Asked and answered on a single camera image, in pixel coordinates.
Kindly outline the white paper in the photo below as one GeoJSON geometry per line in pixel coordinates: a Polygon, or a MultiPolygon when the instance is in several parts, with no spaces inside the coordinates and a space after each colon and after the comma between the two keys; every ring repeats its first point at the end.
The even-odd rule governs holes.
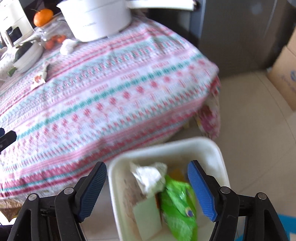
{"type": "Polygon", "coordinates": [[[164,190],[167,170],[167,165],[160,162],[155,162],[149,166],[130,163],[130,171],[146,198],[151,198],[164,190]]]}

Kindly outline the cream air fryer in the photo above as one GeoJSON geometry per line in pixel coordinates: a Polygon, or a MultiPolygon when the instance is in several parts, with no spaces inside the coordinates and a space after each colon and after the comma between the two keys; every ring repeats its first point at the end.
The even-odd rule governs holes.
{"type": "Polygon", "coordinates": [[[20,42],[28,39],[34,33],[33,27],[30,24],[20,1],[1,1],[1,37],[8,47],[17,45],[20,42]],[[15,40],[9,40],[7,30],[19,28],[22,36],[15,40]]]}

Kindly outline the glass teapot with tomatoes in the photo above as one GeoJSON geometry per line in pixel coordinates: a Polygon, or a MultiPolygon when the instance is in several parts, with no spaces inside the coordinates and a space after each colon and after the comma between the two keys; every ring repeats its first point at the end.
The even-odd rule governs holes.
{"type": "Polygon", "coordinates": [[[38,27],[37,36],[46,50],[60,45],[65,39],[72,37],[72,32],[63,16],[57,16],[42,27],[38,27]]]}

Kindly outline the patterned striped tablecloth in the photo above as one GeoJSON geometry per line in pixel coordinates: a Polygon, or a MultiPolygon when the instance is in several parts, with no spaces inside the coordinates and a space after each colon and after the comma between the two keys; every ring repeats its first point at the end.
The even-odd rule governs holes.
{"type": "Polygon", "coordinates": [[[31,70],[9,78],[1,87],[1,127],[16,132],[18,140],[49,119],[97,103],[103,113],[131,113],[193,87],[201,87],[197,98],[206,98],[218,72],[177,33],[153,20],[134,18],[119,34],[81,43],[70,55],[46,51],[31,70]],[[47,64],[46,83],[35,86],[34,77],[47,64]]]}

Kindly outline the small crumpled white tissue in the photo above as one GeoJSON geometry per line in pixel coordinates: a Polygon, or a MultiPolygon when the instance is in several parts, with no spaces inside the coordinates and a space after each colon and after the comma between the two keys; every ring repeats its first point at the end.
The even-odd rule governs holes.
{"type": "Polygon", "coordinates": [[[74,51],[77,46],[78,41],[73,39],[65,39],[60,47],[61,55],[69,55],[74,51]]]}

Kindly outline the grey refrigerator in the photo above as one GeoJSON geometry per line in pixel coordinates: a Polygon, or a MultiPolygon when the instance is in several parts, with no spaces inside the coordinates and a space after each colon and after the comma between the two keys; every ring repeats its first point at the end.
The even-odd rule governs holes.
{"type": "Polygon", "coordinates": [[[295,28],[295,1],[198,1],[195,11],[147,16],[196,46],[222,77],[270,67],[295,28]]]}

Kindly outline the white stacked bowls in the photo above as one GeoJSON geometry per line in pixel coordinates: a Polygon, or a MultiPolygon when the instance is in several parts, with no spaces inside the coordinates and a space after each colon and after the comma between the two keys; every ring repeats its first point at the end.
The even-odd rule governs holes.
{"type": "Polygon", "coordinates": [[[44,52],[44,47],[40,43],[37,41],[32,41],[32,43],[31,48],[19,60],[14,60],[13,66],[19,73],[28,71],[41,58],[44,52]]]}

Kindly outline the small torn wrapper scrap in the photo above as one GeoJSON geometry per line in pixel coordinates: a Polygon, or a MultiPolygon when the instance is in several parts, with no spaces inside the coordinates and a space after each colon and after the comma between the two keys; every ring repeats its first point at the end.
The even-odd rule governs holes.
{"type": "Polygon", "coordinates": [[[34,77],[33,84],[35,86],[40,86],[40,85],[46,83],[49,66],[50,66],[50,64],[45,65],[43,70],[41,71],[41,73],[34,77]]]}

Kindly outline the white red snack box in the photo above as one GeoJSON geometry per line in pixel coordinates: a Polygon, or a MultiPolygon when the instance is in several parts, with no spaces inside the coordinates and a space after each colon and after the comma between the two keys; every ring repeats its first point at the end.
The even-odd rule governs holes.
{"type": "Polygon", "coordinates": [[[136,203],[133,215],[142,240],[151,240],[162,229],[162,219],[156,196],[136,203]]]}

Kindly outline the white electric cooking pot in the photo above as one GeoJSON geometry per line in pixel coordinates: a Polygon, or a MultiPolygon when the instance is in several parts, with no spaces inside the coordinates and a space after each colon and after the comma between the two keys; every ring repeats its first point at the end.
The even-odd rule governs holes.
{"type": "Polygon", "coordinates": [[[125,29],[132,9],[180,9],[192,11],[196,1],[66,0],[57,4],[74,37],[91,42],[125,29]]]}

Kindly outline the yellow snack wrapper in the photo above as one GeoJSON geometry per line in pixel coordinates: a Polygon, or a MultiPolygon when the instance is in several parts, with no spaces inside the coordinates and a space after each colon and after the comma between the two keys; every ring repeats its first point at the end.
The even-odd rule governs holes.
{"type": "Polygon", "coordinates": [[[180,168],[175,168],[168,171],[168,175],[179,182],[187,182],[184,172],[180,168]]]}

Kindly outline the white plastic trash bin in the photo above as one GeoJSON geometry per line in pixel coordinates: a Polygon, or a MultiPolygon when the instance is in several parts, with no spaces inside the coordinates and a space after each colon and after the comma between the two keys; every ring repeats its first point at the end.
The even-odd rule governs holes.
{"type": "Polygon", "coordinates": [[[108,167],[120,240],[209,240],[214,223],[203,214],[187,170],[198,161],[220,186],[229,186],[218,146],[190,138],[125,152],[108,167]]]}

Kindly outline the dark green squash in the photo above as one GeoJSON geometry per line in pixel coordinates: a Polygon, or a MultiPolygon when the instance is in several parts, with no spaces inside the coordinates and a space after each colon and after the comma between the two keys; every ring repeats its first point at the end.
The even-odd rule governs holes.
{"type": "Polygon", "coordinates": [[[20,57],[23,56],[23,54],[25,54],[33,45],[32,42],[24,42],[22,45],[17,47],[17,51],[15,53],[15,61],[19,60],[20,57]]]}

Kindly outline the orange tangerine fruit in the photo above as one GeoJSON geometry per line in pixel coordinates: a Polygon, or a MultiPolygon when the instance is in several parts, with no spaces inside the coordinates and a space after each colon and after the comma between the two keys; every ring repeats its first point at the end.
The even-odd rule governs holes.
{"type": "Polygon", "coordinates": [[[42,27],[53,18],[53,11],[51,9],[41,9],[36,12],[33,18],[33,23],[36,27],[42,27]]]}

